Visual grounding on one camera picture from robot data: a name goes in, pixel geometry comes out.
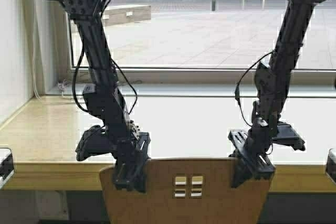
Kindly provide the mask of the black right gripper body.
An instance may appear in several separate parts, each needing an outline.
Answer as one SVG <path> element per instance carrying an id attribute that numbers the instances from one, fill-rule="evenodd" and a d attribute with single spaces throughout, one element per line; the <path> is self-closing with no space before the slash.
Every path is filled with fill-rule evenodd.
<path id="1" fill-rule="evenodd" d="M 233 153 L 238 153 L 244 160 L 254 178 L 254 167 L 258 155 L 267 156 L 271 147 L 271 137 L 268 123 L 263 119 L 255 119 L 249 131 L 230 130 L 228 139 L 235 147 Z"/>

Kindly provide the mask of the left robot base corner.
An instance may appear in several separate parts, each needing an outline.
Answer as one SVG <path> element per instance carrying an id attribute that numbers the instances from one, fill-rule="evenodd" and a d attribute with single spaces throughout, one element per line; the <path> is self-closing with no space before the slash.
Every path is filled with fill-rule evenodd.
<path id="1" fill-rule="evenodd" d="M 15 174 L 13 153 L 10 148 L 1 147 L 1 189 Z"/>

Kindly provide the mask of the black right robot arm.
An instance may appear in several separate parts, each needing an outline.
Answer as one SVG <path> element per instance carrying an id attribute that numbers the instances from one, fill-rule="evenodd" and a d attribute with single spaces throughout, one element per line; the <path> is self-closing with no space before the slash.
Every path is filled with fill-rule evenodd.
<path id="1" fill-rule="evenodd" d="M 237 159 L 232 188 L 250 179 L 273 177 L 276 168 L 268 156 L 275 144 L 289 146 L 295 151 L 306 149 L 297 131 L 280 118 L 314 8 L 327 0 L 287 1 L 275 47 L 267 54 L 269 62 L 259 59 L 254 64 L 257 67 L 254 76 L 257 99 L 253 102 L 250 128 L 248 131 L 233 129 L 228 134 L 235 147 L 230 156 Z"/>

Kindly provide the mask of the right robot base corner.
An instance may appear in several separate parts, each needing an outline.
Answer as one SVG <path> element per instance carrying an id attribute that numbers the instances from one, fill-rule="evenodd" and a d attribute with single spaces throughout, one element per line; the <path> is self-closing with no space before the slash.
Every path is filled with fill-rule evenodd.
<path id="1" fill-rule="evenodd" d="M 325 173 L 328 178 L 335 184 L 335 148 L 328 151 L 327 162 L 325 166 Z"/>

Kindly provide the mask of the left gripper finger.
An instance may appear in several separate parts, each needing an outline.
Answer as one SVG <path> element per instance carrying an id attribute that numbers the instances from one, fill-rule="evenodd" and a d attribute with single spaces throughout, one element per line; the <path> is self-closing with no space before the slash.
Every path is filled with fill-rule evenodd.
<path id="1" fill-rule="evenodd" d="M 134 164 L 116 162 L 112 182 L 116 190 L 134 190 L 136 167 Z"/>
<path id="2" fill-rule="evenodd" d="M 134 171 L 133 189 L 140 193 L 146 193 L 147 173 L 145 168 L 148 161 L 149 159 L 146 159 L 141 163 L 135 163 L 133 165 L 133 171 Z"/>

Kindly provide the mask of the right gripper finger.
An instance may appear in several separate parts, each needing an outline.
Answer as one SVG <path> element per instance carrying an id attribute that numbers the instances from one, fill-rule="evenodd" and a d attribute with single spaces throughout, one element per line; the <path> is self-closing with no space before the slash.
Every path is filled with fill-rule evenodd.
<path id="1" fill-rule="evenodd" d="M 271 179 L 274 175 L 276 168 L 265 155 L 258 155 L 254 167 L 255 179 Z"/>
<path id="2" fill-rule="evenodd" d="M 230 157 L 236 158 L 237 162 L 234 168 L 234 175 L 231 182 L 231 188 L 238 188 L 247 180 L 250 180 L 253 177 L 252 172 L 248 169 L 243 158 L 238 153 L 230 154 Z"/>

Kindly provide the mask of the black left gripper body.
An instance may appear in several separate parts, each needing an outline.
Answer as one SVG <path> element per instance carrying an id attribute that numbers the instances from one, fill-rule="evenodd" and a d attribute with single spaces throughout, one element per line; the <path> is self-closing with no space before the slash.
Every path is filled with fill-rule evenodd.
<path id="1" fill-rule="evenodd" d="M 126 128 L 118 136 L 114 136 L 115 148 L 112 155 L 115 159 L 116 172 L 142 172 L 150 159 L 148 147 L 151 138 L 148 132 L 142 132 L 139 125 L 128 120 Z"/>

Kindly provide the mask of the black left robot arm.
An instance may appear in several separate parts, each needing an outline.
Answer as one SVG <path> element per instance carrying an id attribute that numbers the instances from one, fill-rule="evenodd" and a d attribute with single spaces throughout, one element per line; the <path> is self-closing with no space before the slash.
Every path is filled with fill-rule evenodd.
<path id="1" fill-rule="evenodd" d="M 76 148 L 76 159 L 111 154 L 115 159 L 112 182 L 118 190 L 146 191 L 144 167 L 149 160 L 150 136 L 130 119 L 118 87 L 114 63 L 102 23 L 109 0 L 48 0 L 58 2 L 75 23 L 92 82 L 82 92 L 85 111 L 102 121 L 85 130 Z"/>

